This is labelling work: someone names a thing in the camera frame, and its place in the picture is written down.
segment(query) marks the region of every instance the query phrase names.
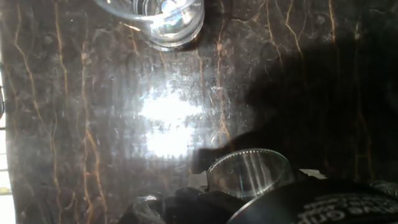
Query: dark marble surface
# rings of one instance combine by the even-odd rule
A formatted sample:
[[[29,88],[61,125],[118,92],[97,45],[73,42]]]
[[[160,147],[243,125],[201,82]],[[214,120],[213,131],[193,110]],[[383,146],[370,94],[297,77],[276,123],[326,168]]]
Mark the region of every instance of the dark marble surface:
[[[93,1],[1,1],[18,223],[116,223],[136,195],[247,147],[398,181],[394,1],[205,6],[193,45],[159,52]]]

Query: drinking glass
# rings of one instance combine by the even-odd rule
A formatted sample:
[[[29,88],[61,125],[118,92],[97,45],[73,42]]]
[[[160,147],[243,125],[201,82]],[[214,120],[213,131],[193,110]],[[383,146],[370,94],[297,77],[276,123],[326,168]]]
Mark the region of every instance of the drinking glass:
[[[181,48],[199,33],[205,17],[203,0],[95,0],[108,12],[128,19],[153,47]]]
[[[228,154],[208,170],[210,190],[251,200],[274,188],[292,183],[288,160],[268,149],[245,149]]]

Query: glass rim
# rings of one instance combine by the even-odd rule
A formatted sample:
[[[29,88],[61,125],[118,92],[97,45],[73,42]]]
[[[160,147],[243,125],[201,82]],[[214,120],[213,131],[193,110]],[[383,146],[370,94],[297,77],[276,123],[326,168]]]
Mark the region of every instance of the glass rim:
[[[245,154],[245,153],[248,153],[248,154],[250,154],[250,153],[275,154],[275,155],[281,157],[286,162],[287,165],[290,165],[289,160],[287,160],[287,158],[284,155],[282,155],[281,153],[279,153],[277,151],[273,151],[270,149],[252,148],[252,149],[243,149],[243,150],[239,150],[236,152],[232,152],[232,153],[229,153],[229,154],[219,158],[215,163],[213,163],[209,167],[209,169],[207,170],[207,173],[210,174],[213,169],[215,169],[218,165],[220,165],[223,161],[229,159],[230,157],[238,156],[238,155]]]
[[[179,13],[180,11],[186,9],[187,7],[191,6],[195,0],[187,0],[187,2],[183,5],[180,6],[170,12],[167,13],[161,13],[158,15],[153,15],[153,16],[143,16],[143,15],[135,15],[135,14],[128,14],[125,12],[121,12],[113,7],[108,7],[108,3],[104,0],[95,0],[95,2],[101,6],[105,11],[110,12],[111,14],[118,16],[118,17],[122,17],[124,19],[128,19],[131,21],[154,21],[156,19],[165,19],[169,16],[172,16],[174,14]]]

